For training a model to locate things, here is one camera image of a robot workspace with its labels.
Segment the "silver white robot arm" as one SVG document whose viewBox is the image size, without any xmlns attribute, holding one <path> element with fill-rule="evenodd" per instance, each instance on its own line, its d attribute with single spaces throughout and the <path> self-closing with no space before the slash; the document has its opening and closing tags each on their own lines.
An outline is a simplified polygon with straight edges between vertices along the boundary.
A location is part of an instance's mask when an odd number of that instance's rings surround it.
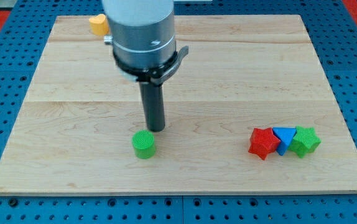
<svg viewBox="0 0 357 224">
<path fill-rule="evenodd" d="M 117 66 L 148 82 L 176 57 L 173 0 L 102 0 Z"/>
</svg>

